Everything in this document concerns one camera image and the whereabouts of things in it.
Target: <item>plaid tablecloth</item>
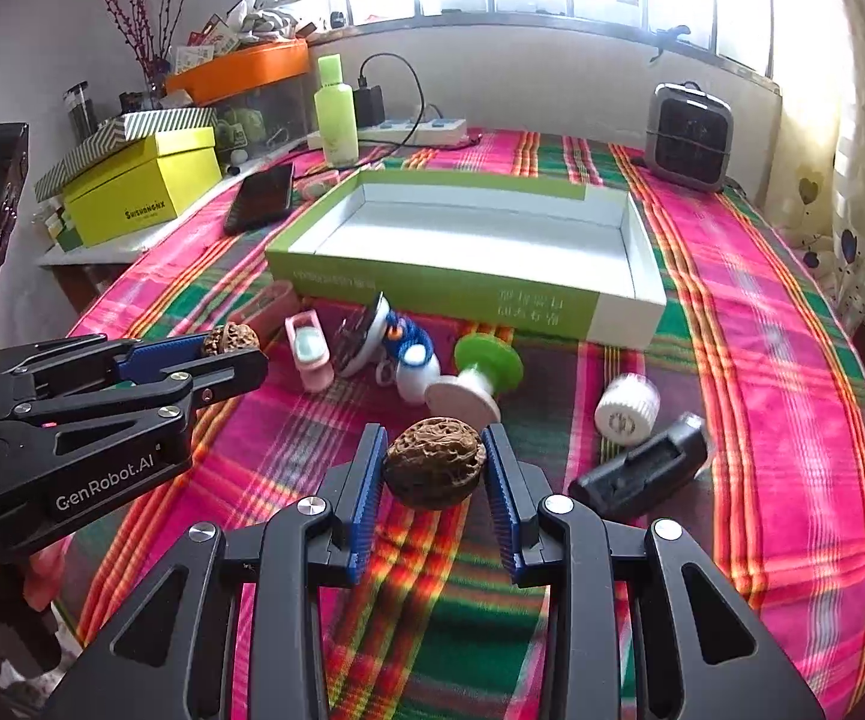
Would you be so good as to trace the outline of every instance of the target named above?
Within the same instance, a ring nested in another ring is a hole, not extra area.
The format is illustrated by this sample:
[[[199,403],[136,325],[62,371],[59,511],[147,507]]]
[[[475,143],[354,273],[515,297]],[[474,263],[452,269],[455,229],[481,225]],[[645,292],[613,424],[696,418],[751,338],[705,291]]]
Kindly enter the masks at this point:
[[[645,353],[496,332],[522,356],[525,379],[503,397],[520,459],[554,490],[614,451],[593,410],[623,371],[662,394],[659,425],[684,410],[706,418],[708,469],[654,515],[678,519],[746,596],[818,694],[830,720],[865,690],[865,375],[799,262],[731,194],[666,184],[618,146],[536,133],[485,133],[467,151],[422,149],[388,170],[492,170],[628,189],[645,218],[669,300]],[[309,167],[314,158],[300,162]],[[199,331],[268,283],[269,229],[221,237],[231,194],[201,210],[127,274],[76,332],[162,338]],[[341,308],[319,304],[325,324]],[[424,317],[440,360],[477,329]],[[367,374],[304,394],[285,343],[268,347],[261,389],[201,413],[194,468],[81,531],[62,592],[91,640],[136,581],[197,520],[223,528],[266,520],[347,461],[364,424],[391,437],[424,410]],[[501,568],[482,493],[441,514],[385,496],[362,584],[322,603],[332,717],[531,718],[538,706],[548,596],[519,590]],[[633,669],[623,594],[623,696]],[[244,594],[234,678],[244,716],[252,594]]]

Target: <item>smartphone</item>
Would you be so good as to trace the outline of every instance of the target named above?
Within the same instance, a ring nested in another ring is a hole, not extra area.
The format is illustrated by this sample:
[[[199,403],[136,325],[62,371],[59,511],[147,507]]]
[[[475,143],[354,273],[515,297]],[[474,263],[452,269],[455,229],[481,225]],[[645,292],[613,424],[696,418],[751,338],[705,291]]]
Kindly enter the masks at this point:
[[[229,206],[223,233],[239,233],[265,227],[290,215],[292,162],[247,175]]]

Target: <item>open cardboard box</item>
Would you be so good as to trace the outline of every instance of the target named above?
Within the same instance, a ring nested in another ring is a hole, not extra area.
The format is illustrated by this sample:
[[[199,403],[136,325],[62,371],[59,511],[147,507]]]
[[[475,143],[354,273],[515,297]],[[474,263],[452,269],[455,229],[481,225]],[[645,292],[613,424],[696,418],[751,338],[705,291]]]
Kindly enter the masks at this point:
[[[266,249],[300,295],[644,349],[666,307],[625,191],[460,170],[359,170]]]

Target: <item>green disc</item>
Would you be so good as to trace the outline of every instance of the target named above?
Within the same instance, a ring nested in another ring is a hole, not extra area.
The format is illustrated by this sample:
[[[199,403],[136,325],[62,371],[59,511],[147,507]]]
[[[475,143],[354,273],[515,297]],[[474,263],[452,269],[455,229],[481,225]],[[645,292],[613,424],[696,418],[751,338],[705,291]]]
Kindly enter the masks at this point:
[[[522,381],[522,360],[505,341],[487,333],[472,333],[456,342],[455,366],[459,370],[474,367],[496,388],[496,394],[515,389]]]

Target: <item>ribbed white cap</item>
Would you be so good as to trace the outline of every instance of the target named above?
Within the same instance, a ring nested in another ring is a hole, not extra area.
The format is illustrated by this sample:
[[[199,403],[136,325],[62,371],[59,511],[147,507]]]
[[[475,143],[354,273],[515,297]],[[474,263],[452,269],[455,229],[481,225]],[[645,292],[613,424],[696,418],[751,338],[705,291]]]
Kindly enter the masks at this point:
[[[596,427],[621,446],[647,440],[659,413],[659,391],[637,373],[623,373],[613,379],[596,407]]]

